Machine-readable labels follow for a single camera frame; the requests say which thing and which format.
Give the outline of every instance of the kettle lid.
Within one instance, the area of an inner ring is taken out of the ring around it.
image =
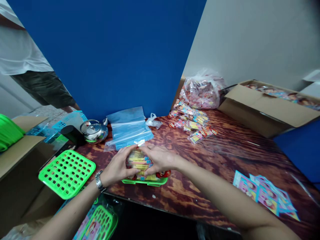
[[[87,134],[94,134],[94,133],[98,132],[100,129],[101,129],[100,124],[94,123],[94,124],[91,124],[87,127],[86,133]]]

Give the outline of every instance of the cardboard box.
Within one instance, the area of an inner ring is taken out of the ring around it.
[[[177,92],[176,92],[176,96],[174,97],[173,103],[171,105],[171,109],[173,108],[173,105],[176,103],[176,100],[179,98],[181,89],[182,89],[185,81],[186,81],[186,77],[184,75],[182,75],[181,79],[180,79],[180,83],[179,83],[178,89],[177,89]]]
[[[288,92],[295,91],[249,80],[237,84],[225,96],[226,100],[218,109],[264,137],[272,138],[290,129],[301,127],[320,116],[320,111],[245,87],[252,83]],[[320,104],[320,99],[300,94]]]
[[[13,121],[27,132],[46,119],[20,116]],[[38,179],[38,170],[56,151],[53,145],[41,143],[43,139],[24,136],[0,155],[0,238],[12,227],[42,218],[41,212],[44,217],[48,213],[49,204],[43,200],[45,185]]]

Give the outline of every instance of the silver kettle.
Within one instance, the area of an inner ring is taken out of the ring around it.
[[[84,133],[85,140],[90,144],[97,144],[106,139],[108,135],[108,120],[105,118],[103,124],[97,120],[89,119],[80,126],[81,132]]]

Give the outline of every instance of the person's right hand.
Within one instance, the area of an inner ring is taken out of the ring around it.
[[[156,172],[175,169],[179,155],[169,152],[166,147],[154,145],[142,146],[140,149],[152,160],[153,166],[144,172],[144,176],[155,174]]]

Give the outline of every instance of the wristwatch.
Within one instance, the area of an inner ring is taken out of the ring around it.
[[[100,174],[102,173],[103,171],[100,171],[96,174],[95,178],[96,178],[96,185],[99,189],[100,192],[104,192],[105,190],[107,190],[107,188],[105,188],[102,183],[101,183],[101,179],[100,179]]]

